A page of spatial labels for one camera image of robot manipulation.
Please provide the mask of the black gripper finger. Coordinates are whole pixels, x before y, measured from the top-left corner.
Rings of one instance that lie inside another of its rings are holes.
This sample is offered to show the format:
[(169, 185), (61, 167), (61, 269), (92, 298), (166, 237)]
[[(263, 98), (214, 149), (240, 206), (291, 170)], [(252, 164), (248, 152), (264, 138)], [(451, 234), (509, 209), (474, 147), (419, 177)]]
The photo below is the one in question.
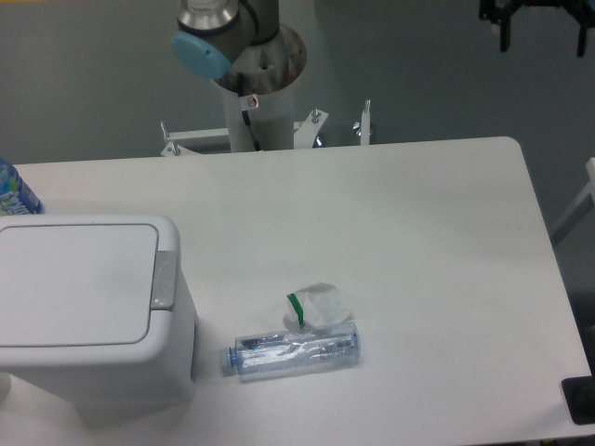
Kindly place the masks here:
[(587, 50), (588, 30), (594, 27), (594, 2), (592, 0), (562, 0), (561, 5), (578, 24), (576, 55), (584, 57)]
[(480, 0), (479, 19), (489, 21), (499, 29), (499, 50), (507, 52), (511, 39), (511, 18), (528, 3), (523, 0)]

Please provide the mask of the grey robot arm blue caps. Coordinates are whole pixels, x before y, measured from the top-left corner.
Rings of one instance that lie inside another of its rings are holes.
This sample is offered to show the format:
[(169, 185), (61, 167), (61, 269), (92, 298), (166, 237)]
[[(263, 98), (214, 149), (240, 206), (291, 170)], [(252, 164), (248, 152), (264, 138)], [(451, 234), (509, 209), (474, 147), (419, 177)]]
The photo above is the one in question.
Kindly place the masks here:
[[(522, 7), (564, 9), (579, 25), (577, 55), (585, 54), (588, 31), (594, 27), (592, 1), (481, 1), (478, 17), (499, 28), (502, 52), (509, 48), (511, 18)], [(296, 40), (280, 22), (277, 1), (181, 1), (177, 24), (171, 37), (174, 54), (206, 79), (254, 74), (279, 88), (305, 56), (292, 51)]]

